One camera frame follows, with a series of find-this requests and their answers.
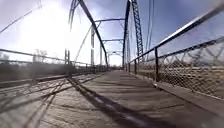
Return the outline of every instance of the wire mesh panel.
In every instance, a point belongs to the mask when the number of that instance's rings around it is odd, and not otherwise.
[[[155,80],[155,58],[150,58],[138,65],[138,74]]]
[[[224,97],[224,38],[159,57],[162,82]]]

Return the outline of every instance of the railing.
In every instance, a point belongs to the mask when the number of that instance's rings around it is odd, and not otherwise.
[[[56,57],[0,49],[0,83],[41,78],[58,78],[68,75],[90,74],[107,71],[103,65],[90,65]]]
[[[197,17],[156,47],[126,64],[125,69],[134,74],[147,76],[156,82],[224,98],[224,33],[210,41],[161,54],[163,46],[174,39],[182,38],[193,28],[197,29],[205,21],[223,13],[223,9],[224,3]],[[143,57],[144,61],[138,62],[140,57]]]

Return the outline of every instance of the diagonal beam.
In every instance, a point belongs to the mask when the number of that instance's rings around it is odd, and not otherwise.
[[[104,47],[103,41],[102,41],[102,39],[101,39],[100,33],[99,33],[98,29],[97,29],[97,26],[96,26],[96,24],[95,24],[95,22],[94,22],[94,20],[93,20],[93,17],[92,17],[92,15],[90,14],[88,8],[86,7],[84,1],[83,1],[83,0],[79,0],[79,3],[80,3],[80,5],[81,5],[82,9],[84,10],[84,12],[86,13],[86,16],[89,18],[90,22],[92,23],[93,29],[94,29],[94,31],[95,31],[95,33],[96,33],[96,35],[97,35],[97,37],[98,37],[98,39],[99,39],[99,41],[100,41],[100,45],[101,45],[101,47],[103,48],[103,51],[104,51],[104,54],[105,54],[106,65],[108,65],[108,61],[107,61],[107,52],[106,52],[106,49],[105,49],[105,47]]]

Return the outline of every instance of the wooden deck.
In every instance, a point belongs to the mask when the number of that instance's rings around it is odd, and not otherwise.
[[[0,128],[224,127],[221,117],[126,72],[93,78],[1,89]]]

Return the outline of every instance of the overhead cross beam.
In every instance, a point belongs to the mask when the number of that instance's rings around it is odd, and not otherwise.
[[[115,21],[115,20],[125,20],[124,18],[111,18],[111,19],[103,19],[103,20],[96,20],[95,22],[103,22],[103,21]]]
[[[111,40],[103,40],[105,42],[110,42],[110,41],[123,41],[123,39],[111,39]]]
[[[84,12],[86,13],[86,16],[88,17],[88,19],[89,19],[90,22],[92,23],[93,29],[94,29],[94,31],[95,31],[95,33],[96,33],[96,35],[97,35],[97,37],[98,37],[98,39],[99,39],[99,41],[100,41],[100,45],[101,45],[101,47],[103,48],[103,51],[104,51],[104,54],[105,54],[106,65],[108,66],[107,52],[106,52],[106,49],[105,49],[105,47],[104,47],[104,44],[103,44],[102,38],[101,38],[101,36],[100,36],[100,33],[99,33],[98,29],[97,29],[97,26],[96,26],[96,24],[95,24],[95,22],[94,22],[94,20],[93,20],[93,17],[92,17],[92,15],[90,14],[88,8],[86,7],[84,1],[83,1],[83,0],[79,0],[79,3],[80,3],[80,5],[81,5],[82,9],[84,10]]]

